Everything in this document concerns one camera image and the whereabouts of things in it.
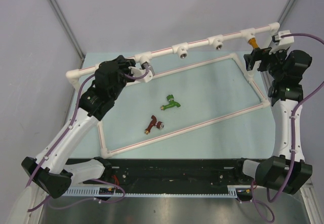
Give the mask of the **yellow water faucet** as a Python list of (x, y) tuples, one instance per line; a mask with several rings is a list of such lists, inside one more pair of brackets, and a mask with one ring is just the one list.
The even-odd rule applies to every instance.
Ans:
[(254, 50), (258, 50), (260, 48), (254, 37), (248, 40), (248, 44), (251, 45)]

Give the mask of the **white PVC pipe frame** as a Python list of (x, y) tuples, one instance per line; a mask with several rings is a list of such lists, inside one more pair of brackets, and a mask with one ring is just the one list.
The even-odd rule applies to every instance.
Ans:
[[(180, 44), (173, 45), (169, 48), (165, 48), (165, 49), (161, 49), (161, 50), (157, 50), (157, 51), (153, 51), (153, 52), (148, 51), (148, 52), (136, 54), (136, 55), (131, 56), (131, 58), (134, 59), (135, 62), (137, 62), (139, 64), (143, 64), (145, 62), (149, 63), (150, 60), (152, 60), (153, 58), (162, 57), (162, 56), (166, 56), (169, 54), (176, 54), (179, 56), (179, 58), (184, 59), (187, 57), (188, 51), (193, 48), (199, 48), (199, 47), (203, 47), (203, 46), (212, 46), (216, 50), (220, 50), (223, 47), (223, 42), (225, 42), (225, 41), (243, 38), (248, 42), (248, 40), (250, 38), (252, 38), (252, 37), (255, 38), (256, 34), (263, 33), (263, 32), (269, 32), (270, 35), (274, 35), (276, 32), (278, 32), (278, 30), (279, 30), (279, 23), (274, 22), (274, 23), (270, 23), (268, 25), (258, 27), (258, 28), (248, 28), (248, 29), (241, 30), (239, 32), (229, 33), (229, 34), (225, 34), (225, 35), (219, 34), (219, 35), (208, 37), (206, 39), (197, 40), (197, 41), (193, 41), (193, 42), (189, 42), (189, 43), (183, 42)], [(144, 146), (147, 146), (147, 145), (150, 145), (153, 143), (157, 143), (162, 140), (166, 140), (166, 139), (169, 139), (169, 138), (172, 138), (175, 136), (179, 136), (179, 135), (194, 131), (196, 129), (200, 129), (200, 128), (227, 120), (227, 119), (231, 119), (231, 118), (234, 118), (234, 117), (246, 114), (246, 113), (256, 111), (258, 109), (269, 107), (270, 101), (268, 100), (267, 96), (265, 96), (265, 94), (262, 93), (261, 89), (258, 87), (258, 85), (256, 84), (256, 82), (254, 80), (254, 73), (256, 72), (256, 69), (253, 69), (252, 71), (247, 71), (245, 66), (243, 65), (243, 63), (241, 62), (241, 60), (239, 59), (239, 57), (236, 53), (231, 53), (231, 54), (221, 56), (218, 58), (210, 59), (210, 60), (203, 61), (203, 62), (197, 62), (195, 64), (187, 65), (187, 66), (184, 66), (181, 68), (172, 69), (170, 71), (158, 73), (153, 77), (153, 79), (162, 78), (165, 76), (180, 73), (180, 72), (198, 68), (201, 66), (206, 66), (206, 65), (220, 62), (222, 60), (227, 60), (227, 59), (233, 60), (236, 63), (236, 65), (239, 67), (245, 80), (249, 83), (249, 85), (252, 87), (252, 89), (254, 90), (254, 92), (256, 93), (258, 98), (260, 99), (259, 104), (248, 107), (246, 109), (242, 109), (242, 110), (227, 114), (227, 115), (224, 115), (224, 116), (221, 116), (221, 117), (218, 117), (218, 118), (215, 118), (215, 119), (211, 119), (211, 120), (208, 120), (208, 121), (196, 124), (196, 125), (192, 125), (192, 126), (180, 129), (180, 130), (176, 130), (174, 132), (167, 133), (167, 134), (159, 136), (159, 137), (155, 137), (155, 138), (152, 138), (149, 140), (145, 140), (145, 141), (135, 143), (133, 145), (119, 148), (117, 150), (112, 150), (112, 151), (109, 150), (106, 146), (104, 130), (103, 130), (103, 122), (99, 121), (99, 123), (97, 123), (97, 129), (98, 129), (98, 134), (99, 134), (101, 157), (107, 159), (107, 158), (110, 158), (112, 156), (115, 156), (117, 154), (120, 154), (120, 153), (123, 153), (126, 151), (134, 150), (134, 149), (144, 147)]]

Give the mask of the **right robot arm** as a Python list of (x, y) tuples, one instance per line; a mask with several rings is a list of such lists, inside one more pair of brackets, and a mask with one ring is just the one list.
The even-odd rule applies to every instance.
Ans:
[(253, 49), (244, 55), (246, 69), (257, 61), (260, 72), (267, 71), (273, 82), (268, 90), (275, 121), (275, 143), (272, 156), (261, 162), (242, 159), (242, 167), (234, 170), (234, 180), (246, 184), (251, 178), (256, 184), (279, 193), (295, 194), (312, 175), (312, 166), (305, 163), (300, 141), (300, 115), (303, 89), (300, 81), (310, 67), (312, 57), (304, 51), (290, 53), (281, 49)]

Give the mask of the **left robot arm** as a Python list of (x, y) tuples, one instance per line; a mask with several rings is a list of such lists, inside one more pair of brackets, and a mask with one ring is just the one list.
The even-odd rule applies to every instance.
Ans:
[(43, 151), (34, 158), (26, 157), (22, 161), (21, 165), (30, 177), (28, 184), (37, 184), (49, 196), (57, 199), (72, 184), (91, 179), (104, 184), (111, 180), (109, 163), (101, 157), (73, 165), (66, 162), (85, 135), (114, 106), (124, 87), (131, 81), (130, 68), (135, 65), (135, 60), (122, 55), (99, 64), (94, 74), (86, 79), (92, 82), (90, 87), (85, 92), (78, 92), (72, 118)]

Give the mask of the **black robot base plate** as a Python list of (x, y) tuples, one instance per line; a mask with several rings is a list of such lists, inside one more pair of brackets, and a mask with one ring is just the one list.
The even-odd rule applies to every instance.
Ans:
[(108, 159), (100, 178), (127, 194), (216, 195), (229, 186), (250, 188), (241, 159)]

